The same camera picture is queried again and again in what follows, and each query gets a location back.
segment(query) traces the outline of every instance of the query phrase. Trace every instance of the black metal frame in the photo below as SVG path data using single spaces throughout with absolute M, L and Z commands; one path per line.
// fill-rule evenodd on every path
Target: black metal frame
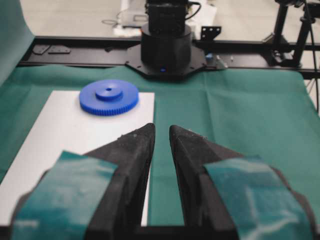
M 74 67 L 110 68 L 124 66 L 127 61 L 127 49 L 140 44 L 140 38 L 89 38 L 89 37 L 36 37 L 30 48 L 18 64 L 19 67 L 41 66 L 50 64 L 62 64 Z M 306 80 L 320 77 L 313 68 L 296 66 L 279 66 L 272 56 L 273 43 L 265 41 L 201 41 L 194 40 L 193 44 L 203 49 L 207 54 L 214 53 L 231 69 L 276 69 L 293 70 L 300 72 Z M 66 46 L 70 53 L 42 55 L 33 53 L 35 46 L 50 45 Z M 281 43 L 277 45 L 278 51 L 289 53 L 296 49 L 297 44 Z M 313 46 L 305 45 L 306 51 L 312 51 Z M 315 50 L 320 51 L 320 43 L 315 45 Z M 216 70 L 216 67 L 208 60 L 207 71 Z

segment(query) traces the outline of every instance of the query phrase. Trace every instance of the black cable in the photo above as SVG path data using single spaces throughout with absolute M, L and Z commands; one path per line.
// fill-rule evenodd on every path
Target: black cable
M 197 13 L 201 10 L 201 7 L 202 7 L 201 3 L 200 3 L 200 2 L 196 2 L 196 1 L 190 1 L 189 4 L 191 4 L 191 5 L 198 5 L 199 7 L 198 7 L 198 9 L 195 11 L 194 14 L 192 14 L 191 16 L 188 16 L 185 20 L 189 20 L 189 19 L 193 18 L 195 15 L 197 15 Z
M 118 12 L 118 13 L 116 14 L 116 16 L 115 16 L 116 20 L 114 20 L 114 19 L 104 19 L 104 20 L 102 20 L 101 22 L 102 22 L 103 24 L 110 25 L 110 26 L 112 26 L 113 28 L 115 28 L 117 25 L 119 25 L 120 15 L 121 15 L 123 12 L 127 11 L 127 10 L 128 10 L 128 9 L 125 9 L 125 10 L 122 10 L 122 11 Z
M 316 50 L 315 50 L 315 36 L 314 36 L 314 31 L 312 29 L 312 19 L 311 19 L 311 14 L 310 14 L 310 10 L 309 10 L 309 6 L 307 3 L 307 0 L 303 0 L 304 2 L 304 6 L 305 6 L 305 12 L 306 12 L 306 16 L 308 18 L 308 21 L 310 23 L 310 33 L 311 33 L 311 42 L 312 42 L 312 53 L 313 53 L 313 64 L 314 64 L 314 71 L 315 71 L 315 88 L 316 88 L 316 111 L 319 113 L 319 83 L 318 83 L 318 78 L 317 78 L 317 74 L 318 74 L 318 65 L 317 65 L 317 57 L 316 57 Z
M 101 23 L 103 23 L 105 25 L 110 25 L 113 28 L 118 25 L 118 22 L 116 20 L 112 20 L 112 19 L 104 19 L 101 21 Z

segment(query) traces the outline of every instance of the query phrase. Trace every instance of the blue gear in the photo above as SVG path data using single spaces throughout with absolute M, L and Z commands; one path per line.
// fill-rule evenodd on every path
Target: blue gear
M 90 114 L 114 116 L 133 109 L 139 101 L 139 91 L 127 81 L 107 79 L 85 86 L 79 99 L 82 109 Z

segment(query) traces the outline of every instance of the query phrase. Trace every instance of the black mounting plate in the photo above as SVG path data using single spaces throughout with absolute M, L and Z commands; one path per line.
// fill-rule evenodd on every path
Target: black mounting plate
M 138 71 L 147 78 L 182 78 L 195 73 L 207 66 L 205 51 L 195 46 L 191 47 L 191 61 L 182 68 L 175 71 L 166 71 L 165 69 L 156 69 L 141 60 L 141 45 L 128 48 L 127 61 L 125 64 Z

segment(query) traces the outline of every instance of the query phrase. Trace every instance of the black cylindrical base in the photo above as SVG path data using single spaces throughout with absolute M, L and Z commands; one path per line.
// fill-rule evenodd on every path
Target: black cylindrical base
M 189 26 L 179 35 L 154 34 L 149 25 L 142 28 L 141 60 L 161 72 L 175 71 L 191 61 L 192 35 Z

